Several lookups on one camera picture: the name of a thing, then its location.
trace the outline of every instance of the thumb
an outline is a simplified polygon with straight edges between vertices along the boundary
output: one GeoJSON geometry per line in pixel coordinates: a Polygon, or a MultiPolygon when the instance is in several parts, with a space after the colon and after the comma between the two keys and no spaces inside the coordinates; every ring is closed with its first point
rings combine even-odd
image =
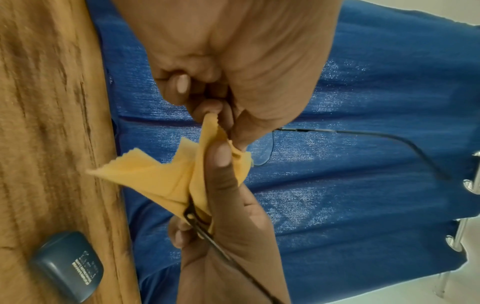
{"type": "Polygon", "coordinates": [[[243,110],[230,130],[230,138],[235,147],[245,151],[249,144],[283,125],[279,119],[260,119],[243,110]]]}
{"type": "Polygon", "coordinates": [[[214,142],[207,150],[204,177],[216,230],[244,229],[251,221],[240,197],[232,164],[232,150],[227,141],[214,142]]]}

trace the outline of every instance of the fingernail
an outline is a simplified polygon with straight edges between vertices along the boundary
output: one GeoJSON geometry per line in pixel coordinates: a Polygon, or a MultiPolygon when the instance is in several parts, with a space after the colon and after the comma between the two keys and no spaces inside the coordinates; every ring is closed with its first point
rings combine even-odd
{"type": "Polygon", "coordinates": [[[179,230],[175,232],[175,245],[181,246],[184,242],[184,238],[182,237],[182,232],[179,230]]]}
{"type": "Polygon", "coordinates": [[[215,165],[227,167],[232,162],[232,150],[228,143],[222,143],[215,152],[215,165]]]}
{"type": "Polygon", "coordinates": [[[176,90],[180,94],[185,94],[189,88],[189,77],[186,74],[181,75],[176,81],[176,90]]]}

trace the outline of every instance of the wood grain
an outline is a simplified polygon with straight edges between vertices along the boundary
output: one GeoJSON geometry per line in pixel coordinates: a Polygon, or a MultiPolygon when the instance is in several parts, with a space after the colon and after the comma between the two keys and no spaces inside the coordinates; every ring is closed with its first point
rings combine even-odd
{"type": "Polygon", "coordinates": [[[86,303],[140,303],[98,39],[84,0],[0,0],[0,303],[65,303],[27,261],[83,232],[103,262],[86,303]]]}

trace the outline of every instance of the microfiber cloth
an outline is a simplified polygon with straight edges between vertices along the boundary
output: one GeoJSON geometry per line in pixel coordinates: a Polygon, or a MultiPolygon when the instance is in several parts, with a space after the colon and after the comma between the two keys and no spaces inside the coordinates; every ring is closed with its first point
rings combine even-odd
{"type": "MultiPolygon", "coordinates": [[[[227,134],[219,126],[217,115],[209,113],[203,120],[198,143],[182,137],[171,163],[159,163],[135,148],[88,173],[130,187],[180,218],[184,217],[191,196],[200,218],[210,223],[212,214],[205,189],[204,157],[208,146],[217,140],[228,140],[227,134]]],[[[249,152],[242,152],[228,142],[235,177],[240,185],[250,171],[252,157],[249,152]]]]}

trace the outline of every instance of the white wall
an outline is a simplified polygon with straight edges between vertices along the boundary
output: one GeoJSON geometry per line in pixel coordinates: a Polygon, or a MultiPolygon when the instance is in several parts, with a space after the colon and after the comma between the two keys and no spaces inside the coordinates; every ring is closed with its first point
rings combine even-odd
{"type": "MultiPolygon", "coordinates": [[[[480,25],[480,0],[369,0],[369,2],[398,9],[424,11],[455,21],[480,25]]],[[[433,293],[437,276],[430,276],[337,301],[335,304],[479,304],[480,218],[470,220],[463,239],[463,245],[468,253],[468,263],[451,274],[445,299],[440,299],[433,293]]]]}

